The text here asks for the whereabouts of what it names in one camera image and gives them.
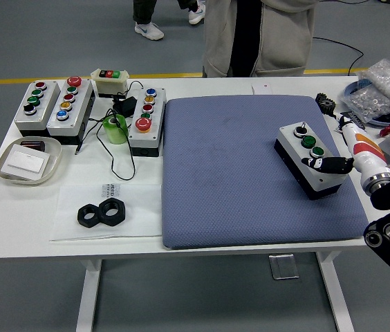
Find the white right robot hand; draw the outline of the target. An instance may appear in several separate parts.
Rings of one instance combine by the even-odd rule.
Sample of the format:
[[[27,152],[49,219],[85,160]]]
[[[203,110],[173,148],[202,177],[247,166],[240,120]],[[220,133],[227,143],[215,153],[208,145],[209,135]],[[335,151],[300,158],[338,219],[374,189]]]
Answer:
[[[381,148],[370,139],[366,131],[346,116],[339,115],[336,120],[351,157],[303,158],[301,162],[325,174],[348,174],[352,169],[356,169],[361,173],[361,186],[368,193],[374,191],[375,185],[388,183],[390,166]]]

